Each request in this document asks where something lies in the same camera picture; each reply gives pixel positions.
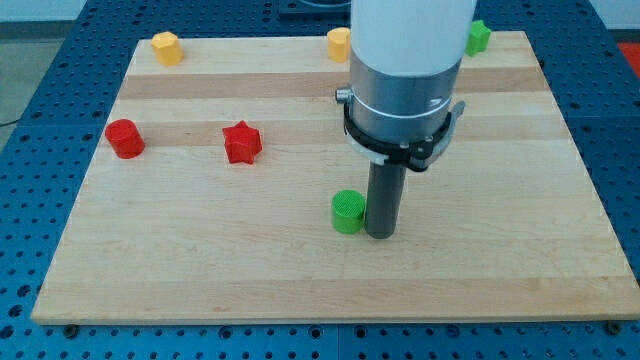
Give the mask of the yellow block behind arm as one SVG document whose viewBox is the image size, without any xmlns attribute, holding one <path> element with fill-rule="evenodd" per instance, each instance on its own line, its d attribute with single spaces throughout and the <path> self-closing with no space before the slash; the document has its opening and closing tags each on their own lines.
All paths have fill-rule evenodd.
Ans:
<svg viewBox="0 0 640 360">
<path fill-rule="evenodd" d="M 331 29 L 326 34 L 328 57 L 337 63 L 345 63 L 350 58 L 351 30 L 347 27 Z"/>
</svg>

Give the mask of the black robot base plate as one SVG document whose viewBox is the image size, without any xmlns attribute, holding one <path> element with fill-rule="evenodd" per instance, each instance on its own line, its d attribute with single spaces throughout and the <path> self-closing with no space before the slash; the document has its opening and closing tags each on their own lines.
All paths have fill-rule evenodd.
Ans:
<svg viewBox="0 0 640 360">
<path fill-rule="evenodd" d="M 350 15 L 350 0 L 277 0 L 281 18 L 343 18 Z"/>
</svg>

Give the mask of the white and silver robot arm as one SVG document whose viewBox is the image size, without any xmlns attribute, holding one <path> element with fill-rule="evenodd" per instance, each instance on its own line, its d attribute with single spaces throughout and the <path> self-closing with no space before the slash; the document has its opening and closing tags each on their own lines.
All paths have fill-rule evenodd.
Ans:
<svg viewBox="0 0 640 360">
<path fill-rule="evenodd" d="M 349 85 L 336 92 L 357 152 L 425 171 L 448 147 L 476 0 L 353 0 Z"/>
</svg>

